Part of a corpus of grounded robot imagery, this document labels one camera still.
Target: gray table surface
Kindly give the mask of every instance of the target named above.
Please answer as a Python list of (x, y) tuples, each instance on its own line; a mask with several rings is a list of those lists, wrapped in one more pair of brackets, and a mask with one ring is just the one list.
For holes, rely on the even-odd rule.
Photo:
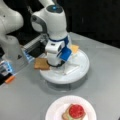
[(65, 95), (77, 95), (94, 107), (97, 120), (120, 117), (120, 49), (70, 33), (89, 57), (87, 80), (77, 89), (58, 92), (50, 89), (34, 62), (22, 69), (10, 85), (0, 87), (0, 120), (44, 120), (48, 107)]

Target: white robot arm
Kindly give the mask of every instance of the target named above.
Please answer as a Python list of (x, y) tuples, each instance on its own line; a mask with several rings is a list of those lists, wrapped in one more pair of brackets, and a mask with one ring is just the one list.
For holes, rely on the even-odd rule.
[(47, 33), (49, 41), (46, 46), (48, 64), (59, 67), (71, 54), (70, 38), (66, 31), (66, 17), (62, 7), (52, 0), (39, 0), (45, 7), (33, 13), (31, 22), (38, 32)]
[(5, 53), (4, 59), (9, 61), (18, 72), (27, 60), (20, 48), (17, 38), (7, 35), (23, 26), (22, 16), (10, 9), (3, 0), (0, 0), (0, 45)]
[(44, 7), (47, 7), (49, 5), (54, 5), (54, 2), (52, 0), (39, 0), (39, 1)]

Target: red topping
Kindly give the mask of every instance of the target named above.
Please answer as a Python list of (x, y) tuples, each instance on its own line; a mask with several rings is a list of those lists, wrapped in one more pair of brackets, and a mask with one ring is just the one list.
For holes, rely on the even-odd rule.
[(85, 114), (85, 112), (81, 105), (72, 105), (69, 109), (69, 114), (72, 118), (78, 119), (82, 117)]

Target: gray object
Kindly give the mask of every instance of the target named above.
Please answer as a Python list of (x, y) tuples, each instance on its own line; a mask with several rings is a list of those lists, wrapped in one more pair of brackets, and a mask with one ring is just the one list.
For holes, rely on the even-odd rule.
[(89, 57), (87, 80), (76, 90), (58, 92), (48, 88), (34, 62), (22, 69), (10, 85), (0, 87), (0, 120), (44, 120), (47, 109), (58, 98), (77, 95), (94, 107), (97, 120), (120, 117), (120, 49), (70, 34)]

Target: yellow object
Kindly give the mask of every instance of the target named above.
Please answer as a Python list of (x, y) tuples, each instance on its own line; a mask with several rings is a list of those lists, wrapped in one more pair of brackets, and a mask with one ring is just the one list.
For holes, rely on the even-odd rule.
[(77, 45), (71, 45), (72, 53), (74, 53), (74, 54), (77, 53), (78, 49), (79, 49), (79, 46), (77, 46)]

